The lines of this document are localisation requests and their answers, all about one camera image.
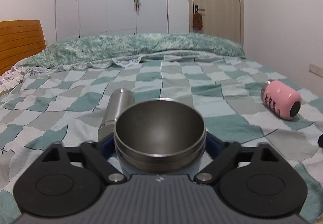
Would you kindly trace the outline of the stainless steel tall cup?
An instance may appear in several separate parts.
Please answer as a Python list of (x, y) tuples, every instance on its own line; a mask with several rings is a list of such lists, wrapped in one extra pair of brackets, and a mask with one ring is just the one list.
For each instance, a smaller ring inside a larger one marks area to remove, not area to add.
[(114, 132), (119, 116), (125, 109), (135, 103), (132, 92), (125, 88), (120, 88), (111, 94), (104, 117), (98, 130), (98, 140), (101, 141)]

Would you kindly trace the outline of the green floral duvet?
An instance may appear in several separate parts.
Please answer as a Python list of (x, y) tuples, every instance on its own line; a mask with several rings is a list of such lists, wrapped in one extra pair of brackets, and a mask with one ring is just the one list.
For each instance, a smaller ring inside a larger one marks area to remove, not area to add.
[(165, 55), (245, 57), (243, 46), (226, 38), (198, 33), (142, 33), (94, 35), (57, 42), (22, 60), (19, 66), (38, 71), (127, 67), (147, 57)]

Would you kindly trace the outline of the wooden headboard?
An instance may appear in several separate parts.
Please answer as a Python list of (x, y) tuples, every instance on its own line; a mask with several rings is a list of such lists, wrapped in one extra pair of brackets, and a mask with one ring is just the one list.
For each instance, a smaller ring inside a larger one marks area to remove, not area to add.
[(46, 48), (39, 20), (0, 22), (0, 72), (5, 73), (24, 58)]

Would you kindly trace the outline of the wall power socket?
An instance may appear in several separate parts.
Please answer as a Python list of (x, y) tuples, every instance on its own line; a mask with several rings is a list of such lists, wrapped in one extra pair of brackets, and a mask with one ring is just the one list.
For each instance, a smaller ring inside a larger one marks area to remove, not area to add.
[(323, 67), (321, 67), (321, 66), (310, 63), (309, 64), (309, 72), (323, 78)]

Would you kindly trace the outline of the pink cup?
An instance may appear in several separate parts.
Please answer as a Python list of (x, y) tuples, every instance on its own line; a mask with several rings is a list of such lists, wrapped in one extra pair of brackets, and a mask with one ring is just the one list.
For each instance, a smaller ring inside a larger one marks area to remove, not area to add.
[(284, 120), (292, 120), (302, 105), (299, 92), (279, 80), (265, 83), (261, 89), (261, 99), (268, 109)]

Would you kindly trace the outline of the checkered green bed sheet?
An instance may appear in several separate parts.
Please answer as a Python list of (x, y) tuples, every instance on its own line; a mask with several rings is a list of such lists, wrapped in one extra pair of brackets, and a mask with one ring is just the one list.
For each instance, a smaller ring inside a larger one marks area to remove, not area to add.
[[(282, 120), (265, 106), (261, 90), (269, 81), (300, 94), (301, 109), (293, 120)], [(149, 56), (128, 67), (29, 68), (22, 82), (1, 97), (1, 223), (20, 216), (13, 186), (46, 148), (98, 140), (109, 99), (118, 89), (130, 91), (136, 103), (186, 105), (222, 141), (270, 144), (307, 184), (301, 217), (315, 223), (322, 215), (321, 96), (240, 57)]]

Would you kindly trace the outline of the purple floral pillow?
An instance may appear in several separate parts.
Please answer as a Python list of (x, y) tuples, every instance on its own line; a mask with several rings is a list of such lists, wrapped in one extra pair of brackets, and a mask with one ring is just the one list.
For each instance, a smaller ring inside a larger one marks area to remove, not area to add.
[(5, 94), (19, 85), (24, 79), (24, 72), (11, 68), (1, 75), (0, 93)]

